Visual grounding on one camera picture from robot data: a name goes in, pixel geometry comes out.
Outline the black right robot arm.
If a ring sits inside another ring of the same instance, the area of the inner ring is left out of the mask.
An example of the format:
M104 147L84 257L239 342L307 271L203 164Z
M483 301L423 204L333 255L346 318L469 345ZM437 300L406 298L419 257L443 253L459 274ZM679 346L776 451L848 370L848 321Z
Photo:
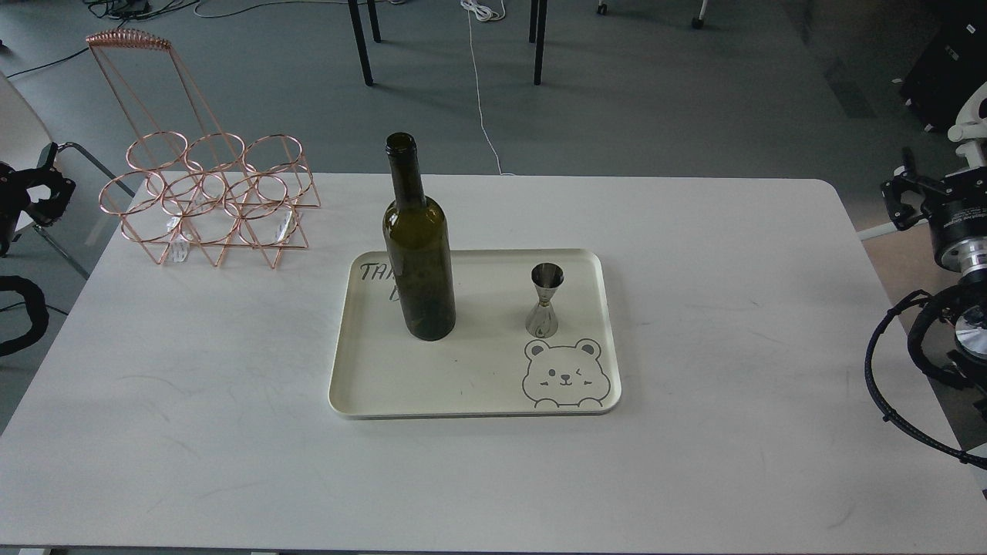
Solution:
M891 223L908 230L926 219L935 263L960 275L959 282L928 299L908 333L908 351L917 368L928 377L956 389L985 385L985 167L928 178L915 167L910 148L902 149L901 167L879 190ZM967 342L955 338L951 363L938 366L923 350L935 321L958 326Z

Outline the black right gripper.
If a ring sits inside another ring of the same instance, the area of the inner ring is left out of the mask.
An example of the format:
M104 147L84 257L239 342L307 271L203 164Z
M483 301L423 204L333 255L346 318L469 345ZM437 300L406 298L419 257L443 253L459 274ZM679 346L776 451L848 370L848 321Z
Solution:
M903 148L901 155L902 165L890 180L881 184L881 196L894 228L899 231L908 230L925 218L934 229L955 232L958 224L952 221L952 212L947 207L951 201L947 186L941 180L928 178L917 171L911 149ZM902 196L906 192L922 197L918 209L903 203Z

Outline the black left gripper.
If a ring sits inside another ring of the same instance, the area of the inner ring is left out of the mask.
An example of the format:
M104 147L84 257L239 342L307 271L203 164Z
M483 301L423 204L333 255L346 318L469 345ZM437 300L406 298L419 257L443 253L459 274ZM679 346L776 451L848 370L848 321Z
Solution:
M34 224L50 226L67 210L76 190L74 180L54 167L59 145L50 143L39 155L39 165L21 171L1 163L1 256L6 256L22 215Z

